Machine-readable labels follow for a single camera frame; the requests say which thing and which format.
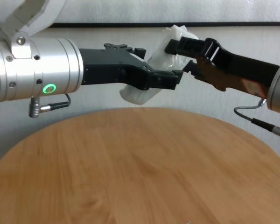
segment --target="wooden tabletop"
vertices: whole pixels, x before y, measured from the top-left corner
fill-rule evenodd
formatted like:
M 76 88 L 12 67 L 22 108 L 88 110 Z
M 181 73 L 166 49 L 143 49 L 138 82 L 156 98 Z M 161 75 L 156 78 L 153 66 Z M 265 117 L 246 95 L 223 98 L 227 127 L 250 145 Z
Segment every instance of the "wooden tabletop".
M 0 161 L 0 224 L 280 224 L 280 158 L 245 131 L 166 109 L 49 126 Z

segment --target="white plastic bag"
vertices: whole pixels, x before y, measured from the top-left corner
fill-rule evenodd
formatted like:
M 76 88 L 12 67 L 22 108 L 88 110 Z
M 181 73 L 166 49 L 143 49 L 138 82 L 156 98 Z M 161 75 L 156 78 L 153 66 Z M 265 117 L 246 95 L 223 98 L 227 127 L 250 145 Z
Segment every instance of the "white plastic bag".
M 166 31 L 168 31 L 168 35 L 152 54 L 147 63 L 155 70 L 182 70 L 189 63 L 190 58 L 181 55 L 166 54 L 164 50 L 171 39 L 179 41 L 182 36 L 193 39 L 198 39 L 198 37 L 188 32 L 185 26 L 178 27 L 174 25 Z M 124 100 L 130 103 L 142 105 L 161 90 L 162 89 L 150 88 L 149 90 L 143 91 L 131 85 L 126 85 L 124 89 L 120 90 L 120 95 Z

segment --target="green led ring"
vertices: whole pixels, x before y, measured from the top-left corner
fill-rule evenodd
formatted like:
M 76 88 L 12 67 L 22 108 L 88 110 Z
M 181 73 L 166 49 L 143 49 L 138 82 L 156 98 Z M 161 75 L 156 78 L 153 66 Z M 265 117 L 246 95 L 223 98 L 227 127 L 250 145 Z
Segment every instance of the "green led ring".
M 47 91 L 48 88 L 53 88 L 53 90 L 50 91 L 50 92 L 48 92 L 48 91 Z M 45 94 L 50 94 L 50 93 L 54 92 L 56 89 L 57 89 L 56 85 L 51 83 L 51 84 L 46 85 L 46 86 L 43 88 L 42 91 L 43 91 L 43 93 L 45 93 Z

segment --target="cable connector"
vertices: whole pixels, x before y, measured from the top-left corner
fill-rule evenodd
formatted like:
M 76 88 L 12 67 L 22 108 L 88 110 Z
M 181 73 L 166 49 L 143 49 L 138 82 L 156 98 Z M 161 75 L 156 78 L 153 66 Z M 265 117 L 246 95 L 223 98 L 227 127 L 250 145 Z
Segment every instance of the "cable connector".
M 49 111 L 53 111 L 56 109 L 61 109 L 70 106 L 71 99 L 70 96 L 66 93 L 65 94 L 68 101 L 60 102 L 60 103 L 53 103 L 40 106 L 40 98 L 39 97 L 32 97 L 29 104 L 29 117 L 37 118 L 40 113 L 45 113 Z
M 258 119 L 255 119 L 255 118 L 249 118 L 249 117 L 241 114 L 240 112 L 238 112 L 238 110 L 241 110 L 241 109 L 246 109 L 246 110 L 257 109 L 257 108 L 262 107 L 265 103 L 266 103 L 266 99 L 261 99 L 258 102 L 257 106 L 238 106 L 238 107 L 234 108 L 234 112 L 238 116 L 240 116 L 240 117 L 250 121 L 252 124 L 255 124 L 255 125 L 259 126 L 259 127 L 262 127 L 264 129 L 268 130 L 269 132 L 272 132 L 272 133 L 280 136 L 280 127 L 272 125 L 272 124 L 269 124 L 269 123 L 266 123 L 266 122 L 264 122 L 262 120 L 258 120 Z

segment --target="black stripe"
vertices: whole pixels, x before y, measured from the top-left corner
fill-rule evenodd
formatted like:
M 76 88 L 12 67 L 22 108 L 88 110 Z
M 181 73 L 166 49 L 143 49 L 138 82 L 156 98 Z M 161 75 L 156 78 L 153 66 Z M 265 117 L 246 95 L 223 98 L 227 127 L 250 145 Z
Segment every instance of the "black stripe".
M 151 23 L 54 23 L 52 28 L 147 28 L 171 27 L 280 27 L 280 22 L 151 22 Z

